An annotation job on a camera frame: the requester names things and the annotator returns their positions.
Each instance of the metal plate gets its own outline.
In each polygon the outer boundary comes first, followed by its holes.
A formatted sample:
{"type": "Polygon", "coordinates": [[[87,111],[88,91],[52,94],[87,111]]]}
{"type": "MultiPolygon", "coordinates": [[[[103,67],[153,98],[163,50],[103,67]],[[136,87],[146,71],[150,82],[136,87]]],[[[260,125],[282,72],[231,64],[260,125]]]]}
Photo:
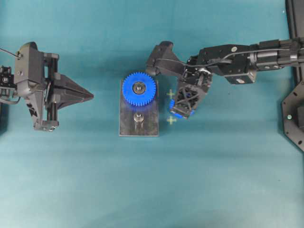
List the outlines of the metal plate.
{"type": "Polygon", "coordinates": [[[119,110],[119,136],[158,136],[158,82],[156,81],[156,94],[151,103],[143,107],[136,107],[126,102],[122,84],[120,83],[120,110],[119,110]],[[137,123],[135,113],[143,114],[144,120],[137,123]]]}
{"type": "Polygon", "coordinates": [[[301,81],[294,90],[282,102],[282,114],[284,122],[284,133],[302,151],[304,151],[304,132],[297,124],[297,108],[304,101],[304,81],[301,81]]]}

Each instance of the bolt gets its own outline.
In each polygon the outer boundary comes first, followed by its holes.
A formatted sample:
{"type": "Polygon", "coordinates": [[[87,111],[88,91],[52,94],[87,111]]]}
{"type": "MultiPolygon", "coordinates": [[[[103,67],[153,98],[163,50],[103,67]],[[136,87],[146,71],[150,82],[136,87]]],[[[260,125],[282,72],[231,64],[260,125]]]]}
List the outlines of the bolt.
{"type": "Polygon", "coordinates": [[[2,82],[8,83],[8,82],[9,82],[9,78],[8,78],[8,77],[3,77],[3,78],[2,78],[2,82]]]}
{"type": "Polygon", "coordinates": [[[133,91],[136,93],[136,94],[143,94],[146,90],[146,85],[142,82],[136,82],[134,83],[133,85],[133,91]]]}
{"type": "Polygon", "coordinates": [[[135,113],[134,114],[134,121],[137,122],[137,123],[140,123],[143,121],[143,114],[141,113],[135,113]]]}
{"type": "Polygon", "coordinates": [[[234,47],[231,49],[232,52],[236,52],[237,50],[238,50],[238,49],[237,49],[236,46],[234,46],[234,47]]]}
{"type": "Polygon", "coordinates": [[[244,84],[245,83],[245,81],[242,80],[242,79],[240,79],[240,78],[237,79],[237,82],[240,83],[240,84],[244,84]]]}

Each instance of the screw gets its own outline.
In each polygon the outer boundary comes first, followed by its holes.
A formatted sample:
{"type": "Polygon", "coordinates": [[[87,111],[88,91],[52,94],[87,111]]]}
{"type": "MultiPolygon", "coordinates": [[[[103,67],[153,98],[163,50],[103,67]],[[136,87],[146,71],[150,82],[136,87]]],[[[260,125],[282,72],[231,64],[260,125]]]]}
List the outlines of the screw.
{"type": "Polygon", "coordinates": [[[242,80],[242,79],[240,79],[240,78],[237,79],[237,82],[240,83],[240,84],[244,84],[245,83],[245,81],[242,80]]]}
{"type": "Polygon", "coordinates": [[[9,82],[9,78],[8,78],[8,77],[3,77],[3,78],[2,78],[2,82],[8,83],[8,82],[9,82]]]}
{"type": "Polygon", "coordinates": [[[143,121],[143,114],[141,113],[135,113],[134,114],[134,121],[137,123],[140,123],[143,121]]]}
{"type": "Polygon", "coordinates": [[[236,46],[234,46],[234,47],[231,49],[232,52],[236,52],[237,50],[238,50],[238,49],[237,49],[236,46]]]}

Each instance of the black cable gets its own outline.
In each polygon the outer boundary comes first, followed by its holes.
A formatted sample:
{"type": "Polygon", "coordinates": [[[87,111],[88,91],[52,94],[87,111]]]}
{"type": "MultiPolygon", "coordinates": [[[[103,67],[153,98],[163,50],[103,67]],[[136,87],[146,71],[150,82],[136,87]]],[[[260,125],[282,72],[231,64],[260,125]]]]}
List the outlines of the black cable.
{"type": "Polygon", "coordinates": [[[3,51],[3,52],[5,52],[5,53],[7,53],[7,54],[10,54],[10,55],[12,55],[12,56],[18,58],[18,56],[16,56],[15,54],[13,54],[13,53],[11,53],[11,52],[9,52],[9,51],[7,51],[7,50],[4,50],[4,49],[2,49],[2,48],[0,48],[0,51],[3,51]]]}
{"type": "Polygon", "coordinates": [[[254,51],[240,51],[240,52],[232,52],[226,56],[224,56],[223,58],[221,58],[218,61],[215,61],[213,63],[208,63],[208,64],[204,64],[204,65],[191,65],[191,64],[187,64],[184,63],[182,61],[179,60],[174,60],[174,59],[169,59],[169,58],[158,58],[156,59],[156,61],[158,60],[164,60],[164,61],[171,61],[171,62],[176,62],[176,63],[180,63],[185,67],[209,67],[211,65],[217,64],[217,63],[221,63],[222,61],[224,61],[226,58],[233,56],[233,55],[241,55],[241,54],[250,54],[250,53],[256,53],[256,52],[263,52],[263,51],[290,51],[290,49],[285,49],[285,48],[273,48],[273,49],[263,49],[263,50],[254,50],[254,51]]]}

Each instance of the teal table surface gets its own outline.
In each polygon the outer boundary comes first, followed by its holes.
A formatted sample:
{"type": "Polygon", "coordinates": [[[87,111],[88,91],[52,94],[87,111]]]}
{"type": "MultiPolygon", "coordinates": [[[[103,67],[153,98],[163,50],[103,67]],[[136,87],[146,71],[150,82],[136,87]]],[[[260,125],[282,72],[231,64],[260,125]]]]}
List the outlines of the teal table surface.
{"type": "MultiPolygon", "coordinates": [[[[24,101],[0,130],[1,228],[299,228],[303,154],[283,134],[291,68],[253,85],[220,76],[195,115],[167,122],[175,78],[159,75],[160,135],[118,137],[119,83],[156,44],[182,60],[204,47],[288,39],[284,0],[1,0],[0,47],[35,41],[92,101],[33,130],[24,101]]],[[[0,64],[14,58],[0,53],[0,64]]]]}

